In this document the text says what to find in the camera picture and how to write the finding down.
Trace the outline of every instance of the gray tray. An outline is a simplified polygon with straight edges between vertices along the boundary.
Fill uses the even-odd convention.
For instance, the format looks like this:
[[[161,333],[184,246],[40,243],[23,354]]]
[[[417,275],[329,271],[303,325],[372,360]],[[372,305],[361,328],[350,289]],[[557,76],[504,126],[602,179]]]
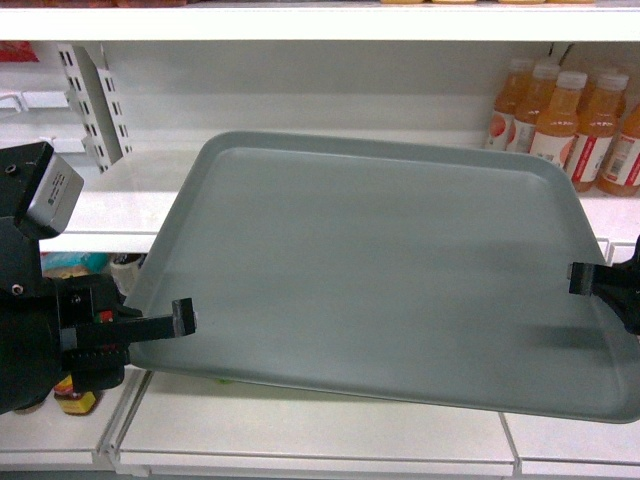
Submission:
[[[128,304],[192,297],[148,369],[624,422],[640,348],[571,262],[604,263],[566,175],[528,155],[229,133],[200,152]]]

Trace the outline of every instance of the white bottle cap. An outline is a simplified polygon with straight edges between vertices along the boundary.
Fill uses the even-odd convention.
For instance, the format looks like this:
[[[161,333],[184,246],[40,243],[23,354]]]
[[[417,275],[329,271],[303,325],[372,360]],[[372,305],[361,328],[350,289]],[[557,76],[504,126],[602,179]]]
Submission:
[[[538,63],[533,69],[533,78],[539,80],[555,80],[560,73],[560,65],[553,63]]]
[[[533,60],[530,58],[512,58],[509,62],[510,72],[530,72],[533,70]]]
[[[547,55],[546,57],[540,57],[538,60],[536,60],[536,65],[538,63],[551,63],[553,65],[558,65],[560,63],[560,59]]]
[[[613,65],[596,65],[589,72],[589,77],[593,79],[594,82],[597,82],[598,77],[605,73],[618,73],[618,69]]]
[[[603,73],[598,77],[596,87],[612,92],[619,92],[627,88],[628,82],[629,75],[625,75],[624,73]]]
[[[566,71],[558,75],[557,87],[567,90],[582,90],[587,84],[587,74],[582,72]]]

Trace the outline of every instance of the bottle label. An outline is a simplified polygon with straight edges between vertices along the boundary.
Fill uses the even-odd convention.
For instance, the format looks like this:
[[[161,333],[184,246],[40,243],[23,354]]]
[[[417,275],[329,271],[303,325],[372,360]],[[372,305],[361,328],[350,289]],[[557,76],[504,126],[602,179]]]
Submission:
[[[487,150],[504,150],[507,148],[509,130],[513,122],[513,115],[493,111],[491,124],[489,125],[489,136],[484,144]]]
[[[549,160],[554,165],[562,168],[567,161],[574,139],[574,136],[552,137],[551,135],[536,132],[533,136],[529,153],[536,157]]]
[[[617,185],[640,185],[640,139],[621,134],[603,175]]]
[[[536,126],[533,123],[525,123],[514,120],[509,134],[507,152],[529,153],[533,135],[536,133]]]
[[[578,135],[567,161],[567,174],[573,182],[596,179],[612,138]]]

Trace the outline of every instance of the red label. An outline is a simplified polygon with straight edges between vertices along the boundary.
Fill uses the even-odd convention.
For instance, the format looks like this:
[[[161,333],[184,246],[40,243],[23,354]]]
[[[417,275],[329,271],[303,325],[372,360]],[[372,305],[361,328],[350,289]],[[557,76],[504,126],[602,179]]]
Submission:
[[[111,310],[105,310],[104,312],[100,312],[100,321],[102,323],[113,322],[113,312]]]
[[[31,43],[0,42],[0,62],[37,62]]]
[[[595,147],[597,140],[598,139],[596,137],[587,137],[584,147],[582,148],[582,152],[580,153],[580,158],[578,159],[578,165],[576,165],[576,170],[573,172],[573,176],[571,177],[571,180],[574,182],[579,182],[582,178],[582,174],[589,163],[589,158],[591,157],[593,147]]]
[[[633,168],[631,169],[631,173],[629,173],[629,178],[627,178],[625,185],[633,186],[638,175],[640,175],[640,154],[636,157],[636,163],[633,164]]]

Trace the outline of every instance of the orange juice bottle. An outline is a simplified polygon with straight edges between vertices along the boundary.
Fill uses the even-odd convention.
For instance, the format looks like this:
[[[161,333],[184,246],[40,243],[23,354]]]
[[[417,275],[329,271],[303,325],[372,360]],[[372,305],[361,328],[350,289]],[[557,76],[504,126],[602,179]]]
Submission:
[[[507,152],[529,153],[538,116],[549,105],[558,73],[560,66],[553,63],[538,63],[533,69],[527,94],[516,108],[509,131]]]
[[[618,73],[624,73],[625,75],[628,75],[629,83],[631,83],[631,79],[632,79],[631,75],[635,73],[635,68],[636,68],[635,63],[633,62],[617,63],[616,68],[618,70]],[[622,116],[624,115],[624,112],[627,110],[626,93],[627,92],[625,90],[624,92],[622,92],[622,96],[620,97],[620,103],[618,104],[618,110],[616,111],[616,116],[618,117],[618,120],[622,118]]]
[[[509,130],[516,112],[516,105],[527,91],[532,69],[533,60],[529,58],[514,58],[511,60],[509,76],[496,97],[493,106],[489,135],[484,148],[504,150],[507,147]]]
[[[622,125],[597,186],[619,197],[631,197],[640,190],[640,104]]]
[[[596,91],[596,83],[598,83],[598,78],[600,75],[604,75],[605,73],[618,73],[618,69],[613,66],[608,65],[596,65],[589,72],[589,76],[587,77],[587,84],[584,86],[584,90],[582,91],[582,96],[580,97],[580,102],[578,102],[578,115],[584,112],[591,101],[591,97],[593,97],[593,92]]]
[[[398,4],[398,5],[409,5],[409,4],[417,4],[423,3],[424,0],[380,0],[380,3],[388,3],[388,4]]]
[[[587,74],[561,72],[546,110],[538,117],[529,153],[564,167],[578,131],[576,108],[587,83]]]
[[[567,174],[578,192],[586,192],[596,181],[618,129],[616,110],[628,81],[627,75],[601,74],[589,105],[578,115],[578,137],[566,164]]]

